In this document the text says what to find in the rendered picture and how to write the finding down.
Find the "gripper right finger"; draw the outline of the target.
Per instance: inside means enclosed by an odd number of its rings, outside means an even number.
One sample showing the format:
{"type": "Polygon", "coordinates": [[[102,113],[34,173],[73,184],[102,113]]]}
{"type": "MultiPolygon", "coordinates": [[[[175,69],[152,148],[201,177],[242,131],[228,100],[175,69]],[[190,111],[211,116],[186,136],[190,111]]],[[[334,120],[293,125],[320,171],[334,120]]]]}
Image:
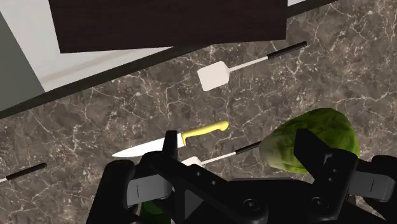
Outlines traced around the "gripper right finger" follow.
{"type": "Polygon", "coordinates": [[[397,157],[366,162],[298,129],[294,155],[314,178],[311,222],[397,222],[397,157]]]}

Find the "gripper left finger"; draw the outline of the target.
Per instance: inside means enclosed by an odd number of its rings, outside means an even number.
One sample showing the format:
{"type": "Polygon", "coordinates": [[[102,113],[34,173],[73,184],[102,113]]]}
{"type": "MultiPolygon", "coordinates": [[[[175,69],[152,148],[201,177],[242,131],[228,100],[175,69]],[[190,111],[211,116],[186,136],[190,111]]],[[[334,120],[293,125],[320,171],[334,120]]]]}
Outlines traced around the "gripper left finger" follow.
{"type": "Polygon", "coordinates": [[[152,201],[175,224],[267,224],[268,207],[254,183],[231,182],[178,161],[177,132],[168,130],[161,151],[108,163],[86,224],[151,224],[140,217],[152,201]]]}

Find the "green lettuce head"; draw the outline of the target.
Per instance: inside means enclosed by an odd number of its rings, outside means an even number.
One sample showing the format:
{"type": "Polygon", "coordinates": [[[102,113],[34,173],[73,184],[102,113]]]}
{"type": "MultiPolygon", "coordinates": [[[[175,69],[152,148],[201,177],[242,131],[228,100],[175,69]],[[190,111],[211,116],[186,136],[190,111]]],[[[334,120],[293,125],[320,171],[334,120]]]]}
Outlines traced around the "green lettuce head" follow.
{"type": "Polygon", "coordinates": [[[317,108],[288,120],[262,140],[259,153],[263,163],[288,172],[306,173],[293,153],[298,129],[311,131],[332,148],[360,156],[358,138],[347,117],[332,108],[317,108]]]}

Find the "dark green round thing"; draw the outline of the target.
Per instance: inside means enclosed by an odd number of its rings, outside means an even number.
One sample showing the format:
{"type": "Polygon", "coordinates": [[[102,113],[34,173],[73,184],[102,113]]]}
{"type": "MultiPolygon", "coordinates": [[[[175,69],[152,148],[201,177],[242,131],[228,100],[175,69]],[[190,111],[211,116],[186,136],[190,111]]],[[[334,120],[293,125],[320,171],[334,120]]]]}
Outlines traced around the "dark green round thing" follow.
{"type": "Polygon", "coordinates": [[[171,224],[171,217],[152,201],[142,203],[139,215],[151,224],[171,224]]]}

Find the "yellow-handled kitchen knife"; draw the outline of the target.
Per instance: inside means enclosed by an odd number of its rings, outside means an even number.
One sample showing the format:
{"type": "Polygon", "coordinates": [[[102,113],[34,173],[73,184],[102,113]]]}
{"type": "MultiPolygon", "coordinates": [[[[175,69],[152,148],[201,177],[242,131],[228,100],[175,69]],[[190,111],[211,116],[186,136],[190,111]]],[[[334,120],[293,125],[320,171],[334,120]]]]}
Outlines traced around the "yellow-handled kitchen knife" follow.
{"type": "MultiPolygon", "coordinates": [[[[228,128],[229,123],[227,121],[220,121],[210,125],[206,125],[203,127],[199,127],[197,129],[192,129],[186,132],[181,132],[177,134],[177,148],[185,147],[186,146],[186,139],[188,137],[193,136],[201,136],[215,130],[224,131],[228,128]]],[[[113,157],[117,158],[131,158],[131,157],[140,157],[143,156],[145,153],[151,151],[161,151],[164,145],[164,137],[153,140],[147,143],[143,143],[137,146],[133,146],[131,148],[124,149],[113,154],[113,157]]]]}

